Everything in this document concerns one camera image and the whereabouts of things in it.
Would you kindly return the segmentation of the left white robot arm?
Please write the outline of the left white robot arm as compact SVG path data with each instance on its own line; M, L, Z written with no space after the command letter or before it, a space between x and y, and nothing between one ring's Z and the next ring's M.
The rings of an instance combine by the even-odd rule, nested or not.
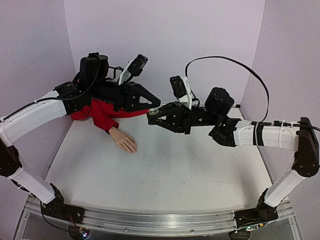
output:
M116 111L128 113L157 108L161 101L141 84L133 82L148 58L139 54L120 70L120 75L108 77L108 57L90 53L80 60L79 72L72 81L58 85L41 98L26 104L0 119L0 174L19 189L41 202L40 212L48 217L83 222L85 209L66 204L60 190L34 174L23 161L15 142L38 127L69 116L93 99L113 104Z

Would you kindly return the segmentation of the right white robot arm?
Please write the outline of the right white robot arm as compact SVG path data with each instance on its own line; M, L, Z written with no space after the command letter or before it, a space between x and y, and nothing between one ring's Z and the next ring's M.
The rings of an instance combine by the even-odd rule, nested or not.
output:
M261 194L257 206L234 213L236 228L240 230L277 220L278 205L303 180L318 173L320 157L316 127L307 117L293 122L230 118L228 113L233 104L225 89L214 87L203 107L170 102L150 111L147 119L149 125L185 135L190 134L192 127L212 126L208 135L224 147L259 146L294 152L291 167Z

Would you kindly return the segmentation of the yellow nail polish bottle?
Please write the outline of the yellow nail polish bottle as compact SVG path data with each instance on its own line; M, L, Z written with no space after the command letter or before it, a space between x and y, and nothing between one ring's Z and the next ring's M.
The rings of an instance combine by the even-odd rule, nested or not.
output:
M147 115L148 116L154 116L157 115L159 113L159 109L158 108L150 108Z

